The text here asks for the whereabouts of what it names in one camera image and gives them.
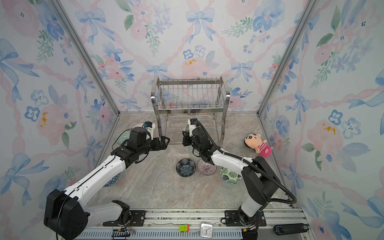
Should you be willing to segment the dark blue flower bowl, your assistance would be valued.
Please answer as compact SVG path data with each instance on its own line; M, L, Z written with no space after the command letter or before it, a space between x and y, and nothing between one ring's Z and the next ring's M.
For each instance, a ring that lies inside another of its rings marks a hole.
M179 176L187 178L192 176L196 171L196 164L193 160L182 159L176 165L176 171Z

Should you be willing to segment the stainless steel dish rack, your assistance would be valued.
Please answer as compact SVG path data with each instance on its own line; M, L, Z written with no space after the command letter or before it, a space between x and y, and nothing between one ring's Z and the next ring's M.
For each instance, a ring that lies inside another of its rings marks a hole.
M223 77L196 79L154 78L151 103L159 136L181 144L189 119L198 119L218 144L225 138L226 117L231 99Z

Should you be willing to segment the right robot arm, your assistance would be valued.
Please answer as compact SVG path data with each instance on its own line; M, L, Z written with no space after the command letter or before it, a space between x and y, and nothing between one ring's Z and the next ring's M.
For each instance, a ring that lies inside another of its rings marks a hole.
M272 196L282 186L264 158L245 158L225 151L215 144L196 119L189 120L183 131L183 145L192 146L204 162L227 168L242 177L248 197L239 207L238 216L245 226L257 222L258 213L268 205Z

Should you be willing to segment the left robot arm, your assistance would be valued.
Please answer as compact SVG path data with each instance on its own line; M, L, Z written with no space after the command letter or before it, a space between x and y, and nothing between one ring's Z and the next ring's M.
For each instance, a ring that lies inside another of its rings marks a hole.
M47 196L44 225L58 237L73 240L85 229L104 222L128 225L133 216L130 206L120 200L99 206L88 206L90 199L113 177L132 164L142 160L151 151L161 151L168 147L170 138L152 136L153 129L135 127L130 137L111 152L106 160L77 183L66 189L53 190Z

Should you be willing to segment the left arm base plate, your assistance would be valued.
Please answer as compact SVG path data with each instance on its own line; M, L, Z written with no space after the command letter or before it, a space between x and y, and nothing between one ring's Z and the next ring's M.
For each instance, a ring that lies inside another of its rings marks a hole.
M143 227L146 217L145 210L130 210L130 218L123 225L120 221L109 221L102 224L103 227Z

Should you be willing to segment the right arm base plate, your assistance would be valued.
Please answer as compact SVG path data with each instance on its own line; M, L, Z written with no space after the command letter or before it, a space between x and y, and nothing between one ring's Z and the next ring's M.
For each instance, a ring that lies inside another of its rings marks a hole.
M260 227L265 227L267 225L263 211L258 211L251 219L245 214L240 218L239 213L240 210L225 210L222 224L225 224L227 227L250 227L255 224L259 224Z

